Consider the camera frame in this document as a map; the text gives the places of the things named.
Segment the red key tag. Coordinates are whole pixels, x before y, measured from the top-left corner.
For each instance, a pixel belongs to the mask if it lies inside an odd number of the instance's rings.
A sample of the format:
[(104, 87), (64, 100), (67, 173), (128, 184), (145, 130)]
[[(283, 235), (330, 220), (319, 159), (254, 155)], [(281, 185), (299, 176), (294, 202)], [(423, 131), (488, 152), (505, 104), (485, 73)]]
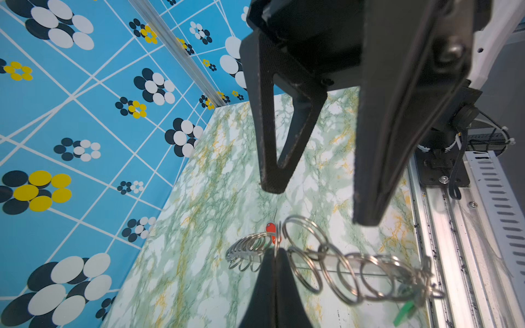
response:
[(268, 232), (271, 237), (272, 237), (272, 243), (275, 245), (276, 244), (276, 233), (277, 233), (277, 228), (276, 228), (276, 224), (274, 223), (268, 223), (266, 225), (266, 232)]

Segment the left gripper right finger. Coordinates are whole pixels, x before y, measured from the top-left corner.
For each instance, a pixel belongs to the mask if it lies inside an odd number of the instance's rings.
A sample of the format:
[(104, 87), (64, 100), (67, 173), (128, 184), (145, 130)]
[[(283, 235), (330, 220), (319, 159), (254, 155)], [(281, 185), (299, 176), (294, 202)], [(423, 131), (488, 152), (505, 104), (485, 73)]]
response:
[(377, 226), (417, 145), (472, 66), (474, 1), (367, 1), (354, 214)]

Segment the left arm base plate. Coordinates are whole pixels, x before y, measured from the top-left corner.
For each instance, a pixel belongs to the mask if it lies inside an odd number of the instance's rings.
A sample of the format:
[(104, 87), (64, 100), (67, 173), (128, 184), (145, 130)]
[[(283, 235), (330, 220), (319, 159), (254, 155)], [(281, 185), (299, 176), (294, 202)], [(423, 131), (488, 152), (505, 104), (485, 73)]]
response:
[(481, 91), (463, 83), (415, 151), (418, 179), (425, 187), (445, 187), (450, 182), (468, 187), (470, 179), (460, 150), (467, 144), (460, 133), (467, 131), (479, 114), (475, 106)]

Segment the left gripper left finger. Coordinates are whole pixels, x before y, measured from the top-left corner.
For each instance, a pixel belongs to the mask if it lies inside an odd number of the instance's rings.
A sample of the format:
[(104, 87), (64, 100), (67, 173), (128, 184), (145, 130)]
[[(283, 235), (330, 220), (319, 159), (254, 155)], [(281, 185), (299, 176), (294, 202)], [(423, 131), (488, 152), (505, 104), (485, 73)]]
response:
[[(285, 192), (328, 97), (326, 89), (261, 30), (240, 46), (254, 120), (261, 187)], [(274, 86), (293, 100), (293, 117), (281, 152), (277, 151)]]

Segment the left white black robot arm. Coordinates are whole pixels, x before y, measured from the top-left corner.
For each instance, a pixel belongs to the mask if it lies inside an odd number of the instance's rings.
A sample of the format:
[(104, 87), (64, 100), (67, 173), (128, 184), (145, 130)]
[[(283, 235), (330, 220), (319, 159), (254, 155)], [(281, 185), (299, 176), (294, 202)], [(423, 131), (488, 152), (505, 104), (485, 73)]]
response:
[(354, 222), (377, 226), (411, 157), (452, 199), (475, 102), (523, 1), (253, 1), (240, 46), (261, 187), (283, 193), (332, 90), (359, 87)]

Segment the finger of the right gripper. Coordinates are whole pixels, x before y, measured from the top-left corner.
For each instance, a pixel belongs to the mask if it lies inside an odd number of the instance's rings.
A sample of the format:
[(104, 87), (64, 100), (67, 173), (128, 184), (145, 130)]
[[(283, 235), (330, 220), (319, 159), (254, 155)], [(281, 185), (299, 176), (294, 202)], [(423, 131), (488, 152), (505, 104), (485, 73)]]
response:
[(311, 327), (287, 252), (267, 250), (240, 327)]

